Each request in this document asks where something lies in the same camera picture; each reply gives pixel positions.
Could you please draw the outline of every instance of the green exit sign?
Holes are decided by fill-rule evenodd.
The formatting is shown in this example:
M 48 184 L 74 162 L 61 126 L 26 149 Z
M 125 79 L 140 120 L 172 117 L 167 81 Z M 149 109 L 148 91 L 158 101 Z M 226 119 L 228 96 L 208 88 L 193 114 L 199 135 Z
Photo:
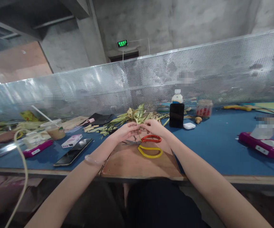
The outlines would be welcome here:
M 121 47 L 124 47 L 124 46 L 128 46 L 128 42 L 127 42 L 127 40 L 125 40 L 125 41 L 118 41 L 117 42 L 117 46 L 118 46 L 118 48 L 121 48 Z

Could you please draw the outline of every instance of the metal partition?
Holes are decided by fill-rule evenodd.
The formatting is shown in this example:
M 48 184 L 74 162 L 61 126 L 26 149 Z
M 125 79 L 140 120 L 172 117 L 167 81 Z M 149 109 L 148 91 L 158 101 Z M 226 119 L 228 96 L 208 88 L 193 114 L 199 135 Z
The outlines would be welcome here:
M 122 113 L 141 103 L 156 110 L 170 102 L 178 76 L 190 77 L 177 85 L 186 106 L 205 98 L 274 101 L 274 30 L 3 84 L 0 121 L 20 119 L 31 105 L 52 118 Z

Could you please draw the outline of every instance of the bracelet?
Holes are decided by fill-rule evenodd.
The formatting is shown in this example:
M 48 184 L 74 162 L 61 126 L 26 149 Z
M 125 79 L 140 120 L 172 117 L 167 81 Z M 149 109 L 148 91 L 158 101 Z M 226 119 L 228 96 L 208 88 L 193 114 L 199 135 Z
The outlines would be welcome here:
M 93 165 L 104 165 L 105 164 L 105 161 L 96 161 L 94 160 L 93 158 L 89 157 L 89 155 L 86 155 L 85 156 L 85 160 L 88 162 L 88 163 L 91 163 Z

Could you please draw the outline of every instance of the scissor handle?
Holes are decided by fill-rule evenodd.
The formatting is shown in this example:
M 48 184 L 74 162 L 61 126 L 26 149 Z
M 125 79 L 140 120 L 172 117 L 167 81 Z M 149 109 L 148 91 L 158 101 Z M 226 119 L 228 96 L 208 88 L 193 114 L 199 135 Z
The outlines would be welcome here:
M 158 150 L 159 151 L 159 154 L 156 154 L 156 155 L 148 155 L 148 154 L 146 154 L 146 153 L 144 153 L 143 151 L 142 151 L 142 149 L 145 149 L 145 150 Z M 162 155 L 162 149 L 161 148 L 158 148 L 158 147 L 144 147 L 144 146 L 142 146 L 142 145 L 139 145 L 139 147 L 138 147 L 138 150 L 139 150 L 139 152 L 143 155 L 143 156 L 145 156 L 145 157 L 147 157 L 147 158 L 159 158 L 161 155 Z
M 161 138 L 159 136 L 156 136 L 156 135 L 147 135 L 147 136 L 144 136 L 142 139 L 141 139 L 142 142 L 154 142 L 154 143 L 159 143 L 161 142 Z

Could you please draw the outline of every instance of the phone screen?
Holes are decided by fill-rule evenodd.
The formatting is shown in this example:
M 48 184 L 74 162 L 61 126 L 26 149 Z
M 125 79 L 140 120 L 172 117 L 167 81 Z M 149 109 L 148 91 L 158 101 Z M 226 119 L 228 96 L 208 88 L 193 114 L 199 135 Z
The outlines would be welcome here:
M 170 127 L 182 128 L 184 124 L 184 104 L 170 104 Z
M 79 141 L 69 152 L 61 157 L 60 160 L 57 161 L 56 164 L 54 164 L 54 166 L 70 165 L 92 140 L 93 139 L 82 139 L 81 141 Z

